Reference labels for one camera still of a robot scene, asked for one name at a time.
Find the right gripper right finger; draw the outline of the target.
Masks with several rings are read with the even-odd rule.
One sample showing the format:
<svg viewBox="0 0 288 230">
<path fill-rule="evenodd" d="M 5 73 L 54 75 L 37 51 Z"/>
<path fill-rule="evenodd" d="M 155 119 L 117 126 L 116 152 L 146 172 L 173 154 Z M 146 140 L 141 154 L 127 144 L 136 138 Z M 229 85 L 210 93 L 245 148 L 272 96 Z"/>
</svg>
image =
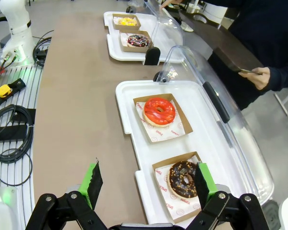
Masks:
<svg viewBox="0 0 288 230">
<path fill-rule="evenodd" d="M 254 194 L 218 191 L 206 163 L 196 164 L 192 177 L 199 197 L 201 211 L 188 225 L 188 230 L 214 230 L 219 222 L 228 222 L 234 230 L 269 229 L 261 205 Z"/>
</svg>

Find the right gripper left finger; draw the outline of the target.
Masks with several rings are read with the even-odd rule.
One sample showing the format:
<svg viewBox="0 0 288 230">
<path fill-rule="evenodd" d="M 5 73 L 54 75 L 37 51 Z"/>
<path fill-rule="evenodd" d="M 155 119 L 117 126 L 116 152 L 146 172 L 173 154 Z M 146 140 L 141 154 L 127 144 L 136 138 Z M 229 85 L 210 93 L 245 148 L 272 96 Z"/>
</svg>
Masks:
<svg viewBox="0 0 288 230">
<path fill-rule="evenodd" d="M 27 230 L 62 230 L 69 221 L 76 221 L 82 230 L 106 230 L 95 212 L 103 185 L 99 162 L 90 165 L 77 190 L 61 197 L 46 193 L 40 196 L 26 226 Z"/>
</svg>

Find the person's left hand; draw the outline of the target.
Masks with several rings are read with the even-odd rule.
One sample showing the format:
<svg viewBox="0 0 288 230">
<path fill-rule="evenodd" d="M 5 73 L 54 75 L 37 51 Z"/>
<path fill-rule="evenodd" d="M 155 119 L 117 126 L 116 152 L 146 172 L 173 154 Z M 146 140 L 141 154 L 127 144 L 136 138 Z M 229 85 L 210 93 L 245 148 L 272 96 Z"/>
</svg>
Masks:
<svg viewBox="0 0 288 230">
<path fill-rule="evenodd" d="M 268 67 L 255 68 L 251 71 L 240 71 L 239 75 L 252 82 L 256 89 L 263 90 L 270 80 L 270 69 Z"/>
</svg>

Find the person's right hand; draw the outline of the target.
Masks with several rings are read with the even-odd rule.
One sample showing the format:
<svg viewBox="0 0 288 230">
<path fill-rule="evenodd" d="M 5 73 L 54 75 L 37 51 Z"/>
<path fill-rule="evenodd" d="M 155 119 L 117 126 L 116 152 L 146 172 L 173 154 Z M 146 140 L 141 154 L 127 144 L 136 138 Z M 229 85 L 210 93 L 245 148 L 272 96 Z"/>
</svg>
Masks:
<svg viewBox="0 0 288 230">
<path fill-rule="evenodd" d="M 170 4 L 180 4 L 182 2 L 182 0 L 165 0 L 161 6 L 159 7 L 159 9 L 163 9 L 165 8 L 166 6 L 170 5 Z"/>
</svg>

